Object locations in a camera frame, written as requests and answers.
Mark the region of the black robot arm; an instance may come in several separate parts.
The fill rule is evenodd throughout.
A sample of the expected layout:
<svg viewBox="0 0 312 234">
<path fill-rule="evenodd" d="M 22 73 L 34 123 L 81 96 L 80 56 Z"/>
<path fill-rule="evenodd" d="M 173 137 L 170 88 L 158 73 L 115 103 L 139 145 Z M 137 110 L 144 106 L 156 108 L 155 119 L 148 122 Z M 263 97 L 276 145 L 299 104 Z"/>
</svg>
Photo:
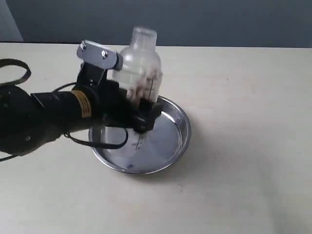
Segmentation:
<svg viewBox="0 0 312 234">
<path fill-rule="evenodd" d="M 16 82 L 0 86 L 0 150 L 9 158 L 24 156 L 60 136 L 97 126 L 146 133 L 161 115 L 160 104 L 126 97 L 106 70 L 83 63 L 73 89 L 29 94 Z"/>
</svg>

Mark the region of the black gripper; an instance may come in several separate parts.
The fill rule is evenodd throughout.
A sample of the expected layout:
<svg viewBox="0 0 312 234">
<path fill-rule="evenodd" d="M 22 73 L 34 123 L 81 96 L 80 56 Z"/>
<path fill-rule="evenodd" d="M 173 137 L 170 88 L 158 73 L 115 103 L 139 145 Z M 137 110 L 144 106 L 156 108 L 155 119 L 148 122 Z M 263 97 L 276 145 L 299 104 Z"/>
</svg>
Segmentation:
<svg viewBox="0 0 312 234">
<path fill-rule="evenodd" d="M 143 134 L 153 130 L 163 110 L 162 104 L 144 98 L 135 109 L 119 83 L 107 79 L 107 70 L 86 62 L 81 65 L 75 89 L 87 96 L 95 125 L 131 128 Z"/>
</svg>

